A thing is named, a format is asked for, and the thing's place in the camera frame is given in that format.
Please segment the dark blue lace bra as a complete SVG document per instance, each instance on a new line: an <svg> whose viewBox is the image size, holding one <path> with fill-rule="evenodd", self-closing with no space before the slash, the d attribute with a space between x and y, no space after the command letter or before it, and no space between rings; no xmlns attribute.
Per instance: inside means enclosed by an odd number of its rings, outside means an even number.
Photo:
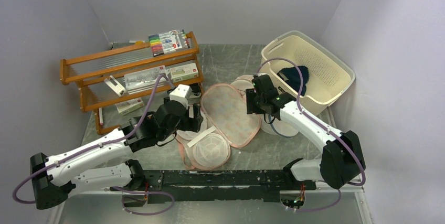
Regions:
<svg viewBox="0 0 445 224"><path fill-rule="evenodd" d="M298 66L298 69L302 73L302 78L300 78L299 72L295 67L283 68L278 72L278 76L293 90L299 91L302 85L302 90L299 92L301 96L305 96L306 85L309 82L310 75L309 69L306 66Z"/></svg>

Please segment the floral mesh laundry bag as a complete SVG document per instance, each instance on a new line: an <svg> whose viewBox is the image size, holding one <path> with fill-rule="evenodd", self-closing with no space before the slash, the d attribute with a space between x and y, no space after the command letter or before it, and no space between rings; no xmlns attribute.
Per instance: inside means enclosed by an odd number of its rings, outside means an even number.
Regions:
<svg viewBox="0 0 445 224"><path fill-rule="evenodd" d="M251 142L261 120L258 115L247 114L245 96L226 83L211 86L200 104L204 119L200 131L178 131L176 140L185 168L212 170L229 160L232 148Z"/></svg>

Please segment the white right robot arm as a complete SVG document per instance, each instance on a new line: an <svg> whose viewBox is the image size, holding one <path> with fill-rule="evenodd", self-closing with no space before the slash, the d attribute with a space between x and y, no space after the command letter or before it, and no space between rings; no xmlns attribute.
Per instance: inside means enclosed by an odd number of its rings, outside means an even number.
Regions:
<svg viewBox="0 0 445 224"><path fill-rule="evenodd" d="M246 90L247 113L264 114L283 121L303 134L321 152L318 159L298 158L284 169L283 183L297 189L303 181L327 183L340 189L353 185L353 179L365 178L365 161L359 138L353 131L343 132L305 109L293 95L279 93L267 74L255 75L253 87Z"/></svg>

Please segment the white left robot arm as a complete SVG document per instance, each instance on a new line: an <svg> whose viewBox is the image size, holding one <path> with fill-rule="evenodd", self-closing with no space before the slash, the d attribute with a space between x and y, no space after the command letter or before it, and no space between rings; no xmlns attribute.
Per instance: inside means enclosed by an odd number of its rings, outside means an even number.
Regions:
<svg viewBox="0 0 445 224"><path fill-rule="evenodd" d="M199 104L184 106L165 98L155 112L133 117L87 145L59 155L35 154L30 159L31 171L46 169L31 180L37 209L49 209L74 195L100 188L141 189L146 177L139 161L129 159L103 168L98 165L144 148L161 146L162 141L178 130L198 132L202 121Z"/></svg>

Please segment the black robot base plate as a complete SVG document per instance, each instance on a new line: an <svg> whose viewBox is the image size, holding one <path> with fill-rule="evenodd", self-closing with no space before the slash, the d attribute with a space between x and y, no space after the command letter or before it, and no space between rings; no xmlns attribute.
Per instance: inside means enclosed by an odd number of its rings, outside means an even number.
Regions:
<svg viewBox="0 0 445 224"><path fill-rule="evenodd" d="M137 194L122 196L125 207L179 201L262 200L280 202L285 191L315 190L313 181L297 181L282 169L263 170L145 170Z"/></svg>

